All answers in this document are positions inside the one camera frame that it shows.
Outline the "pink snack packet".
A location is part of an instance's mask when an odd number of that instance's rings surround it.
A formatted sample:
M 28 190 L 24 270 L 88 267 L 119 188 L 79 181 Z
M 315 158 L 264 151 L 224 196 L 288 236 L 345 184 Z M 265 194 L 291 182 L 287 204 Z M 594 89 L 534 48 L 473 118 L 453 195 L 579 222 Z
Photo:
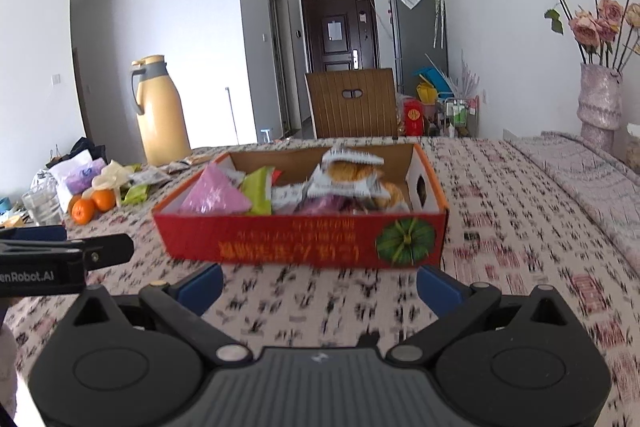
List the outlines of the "pink snack packet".
M 252 209 L 252 202 L 236 188 L 216 162 L 201 173 L 180 204 L 179 211 L 190 215 L 233 215 Z

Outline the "long green snack bar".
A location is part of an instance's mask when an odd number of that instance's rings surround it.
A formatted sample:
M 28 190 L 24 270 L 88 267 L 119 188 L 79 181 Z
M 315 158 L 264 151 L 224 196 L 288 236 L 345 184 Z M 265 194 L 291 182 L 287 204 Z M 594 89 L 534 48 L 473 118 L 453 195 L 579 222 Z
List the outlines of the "long green snack bar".
M 242 194 L 250 201 L 251 216 L 270 216 L 272 213 L 272 174 L 274 168 L 260 167 L 247 174 L 241 183 Z

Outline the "white cracker snack packet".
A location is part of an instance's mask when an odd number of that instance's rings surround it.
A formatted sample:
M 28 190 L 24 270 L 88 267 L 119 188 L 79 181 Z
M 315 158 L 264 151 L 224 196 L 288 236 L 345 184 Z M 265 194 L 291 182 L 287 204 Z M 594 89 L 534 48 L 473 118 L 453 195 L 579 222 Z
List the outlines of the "white cracker snack packet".
M 361 150 L 333 147 L 314 168 L 306 195 L 311 198 L 341 196 L 348 198 L 389 199 L 383 186 L 384 159 Z

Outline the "orange cracker snack packet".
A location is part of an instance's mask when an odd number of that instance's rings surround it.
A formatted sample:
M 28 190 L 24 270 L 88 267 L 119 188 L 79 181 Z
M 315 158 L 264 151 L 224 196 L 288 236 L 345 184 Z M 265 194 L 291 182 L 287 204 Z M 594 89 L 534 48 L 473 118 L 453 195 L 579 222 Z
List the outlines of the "orange cracker snack packet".
M 382 181 L 381 192 L 373 199 L 374 209 L 384 212 L 409 212 L 410 207 L 399 186 L 393 182 Z

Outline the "orange mandarin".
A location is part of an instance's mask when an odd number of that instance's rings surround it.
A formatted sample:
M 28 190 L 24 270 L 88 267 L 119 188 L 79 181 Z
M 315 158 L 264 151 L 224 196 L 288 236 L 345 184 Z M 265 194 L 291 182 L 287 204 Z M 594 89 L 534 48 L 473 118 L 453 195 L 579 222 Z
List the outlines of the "orange mandarin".
M 68 207 L 67 207 L 67 212 L 68 212 L 69 214 L 71 214 L 71 213 L 72 213 L 73 208 L 74 208 L 74 206 L 75 206 L 76 202 L 78 202 L 78 200 L 81 200 L 81 199 L 82 199 L 81 194 L 76 194 L 76 195 L 74 195 L 74 196 L 72 197 L 72 199 L 71 199 L 71 200 L 70 200 L 70 202 L 68 203 Z
M 76 225 L 88 225 L 95 213 L 96 207 L 94 207 L 92 199 L 82 198 L 76 202 L 70 217 Z
M 96 190 L 92 193 L 91 199 L 94 207 L 99 212 L 107 212 L 116 206 L 116 197 L 113 190 Z

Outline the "purple tissue pack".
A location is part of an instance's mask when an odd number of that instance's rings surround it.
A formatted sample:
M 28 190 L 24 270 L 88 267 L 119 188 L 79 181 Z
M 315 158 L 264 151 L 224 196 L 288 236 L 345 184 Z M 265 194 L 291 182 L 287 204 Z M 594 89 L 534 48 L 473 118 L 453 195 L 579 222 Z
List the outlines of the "purple tissue pack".
M 63 160 L 49 169 L 56 182 L 56 193 L 64 211 L 70 200 L 91 186 L 92 180 L 99 176 L 106 166 L 102 157 L 93 159 L 88 150 Z

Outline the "rear orange mandarin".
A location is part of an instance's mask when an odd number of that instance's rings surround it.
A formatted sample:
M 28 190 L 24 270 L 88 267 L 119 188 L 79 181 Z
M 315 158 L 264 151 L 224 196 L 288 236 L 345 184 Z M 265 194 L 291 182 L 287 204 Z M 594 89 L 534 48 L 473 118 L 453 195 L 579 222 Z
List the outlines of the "rear orange mandarin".
M 99 212 L 107 212 L 116 206 L 116 197 L 113 190 L 96 190 L 92 193 L 91 199 L 94 207 Z

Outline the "red cardboard pumpkin box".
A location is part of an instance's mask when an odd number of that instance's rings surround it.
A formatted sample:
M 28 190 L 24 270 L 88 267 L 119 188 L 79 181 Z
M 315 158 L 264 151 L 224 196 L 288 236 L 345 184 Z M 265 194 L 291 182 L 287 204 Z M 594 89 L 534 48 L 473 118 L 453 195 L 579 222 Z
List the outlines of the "red cardboard pumpkin box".
M 385 179 L 404 195 L 408 211 L 325 215 L 213 215 L 181 210 L 198 182 L 191 176 L 152 210 L 167 254 L 219 263 L 281 263 L 316 268 L 439 267 L 449 205 L 420 143 L 366 145 L 384 159 Z

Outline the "cream artificial flower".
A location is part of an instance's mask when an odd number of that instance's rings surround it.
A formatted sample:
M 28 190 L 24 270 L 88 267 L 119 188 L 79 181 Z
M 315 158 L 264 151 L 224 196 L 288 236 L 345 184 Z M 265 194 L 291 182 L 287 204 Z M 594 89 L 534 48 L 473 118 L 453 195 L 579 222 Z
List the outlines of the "cream artificial flower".
M 129 182 L 130 176 L 134 174 L 134 167 L 123 166 L 119 162 L 111 160 L 106 165 L 99 176 L 91 181 L 91 186 L 81 194 L 82 199 L 89 199 L 94 192 L 112 191 L 115 196 L 115 204 L 117 207 L 122 205 L 120 200 L 120 189 Z

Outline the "black bag on chair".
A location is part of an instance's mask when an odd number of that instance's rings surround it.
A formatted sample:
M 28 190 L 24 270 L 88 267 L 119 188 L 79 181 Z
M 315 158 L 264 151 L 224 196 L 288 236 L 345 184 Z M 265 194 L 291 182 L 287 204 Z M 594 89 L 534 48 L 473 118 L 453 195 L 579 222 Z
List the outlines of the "black bag on chair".
M 93 160 L 98 158 L 102 158 L 104 161 L 107 161 L 106 155 L 106 146 L 105 145 L 96 145 L 90 139 L 82 136 L 70 149 L 70 151 L 65 155 L 58 155 L 51 158 L 47 164 L 47 168 L 51 168 L 55 165 L 58 165 L 62 161 L 70 160 L 82 152 L 88 152 Z

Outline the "yellow thermos jug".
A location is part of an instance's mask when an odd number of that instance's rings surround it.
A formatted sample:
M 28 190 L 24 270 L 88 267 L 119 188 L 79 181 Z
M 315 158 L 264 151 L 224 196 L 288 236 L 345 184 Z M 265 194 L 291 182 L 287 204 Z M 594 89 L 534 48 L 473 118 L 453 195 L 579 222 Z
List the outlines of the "yellow thermos jug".
M 163 166 L 191 154 L 179 92 L 163 55 L 131 63 L 131 90 L 146 161 Z

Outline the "brown wooden chair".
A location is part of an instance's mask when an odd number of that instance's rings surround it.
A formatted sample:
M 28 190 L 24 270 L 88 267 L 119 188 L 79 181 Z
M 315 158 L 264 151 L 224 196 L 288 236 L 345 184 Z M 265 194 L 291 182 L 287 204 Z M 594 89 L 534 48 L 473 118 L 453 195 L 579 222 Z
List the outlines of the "brown wooden chair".
M 398 137 L 390 69 L 311 72 L 306 86 L 318 139 Z

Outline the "pink textured flower vase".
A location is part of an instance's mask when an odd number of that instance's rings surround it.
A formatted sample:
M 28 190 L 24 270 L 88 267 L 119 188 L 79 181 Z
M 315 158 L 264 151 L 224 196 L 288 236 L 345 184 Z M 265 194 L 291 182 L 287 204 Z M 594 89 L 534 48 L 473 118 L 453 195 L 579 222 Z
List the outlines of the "pink textured flower vase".
M 577 109 L 580 136 L 609 154 L 623 120 L 622 96 L 623 76 L 616 69 L 582 64 Z

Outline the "dark brown entrance door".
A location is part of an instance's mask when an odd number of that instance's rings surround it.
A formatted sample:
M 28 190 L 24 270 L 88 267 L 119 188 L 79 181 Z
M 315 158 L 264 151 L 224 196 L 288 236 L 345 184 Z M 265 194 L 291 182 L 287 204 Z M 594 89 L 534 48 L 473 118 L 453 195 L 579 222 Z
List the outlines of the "dark brown entrance door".
M 302 0 L 309 72 L 376 69 L 373 0 Z

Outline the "grey refrigerator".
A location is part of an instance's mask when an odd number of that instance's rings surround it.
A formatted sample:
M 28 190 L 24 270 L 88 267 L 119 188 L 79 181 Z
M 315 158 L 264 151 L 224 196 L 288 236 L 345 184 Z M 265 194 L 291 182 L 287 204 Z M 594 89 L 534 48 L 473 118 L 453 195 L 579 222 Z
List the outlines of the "grey refrigerator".
M 416 96 L 422 69 L 448 74 L 445 0 L 390 0 L 390 20 L 398 90 Z

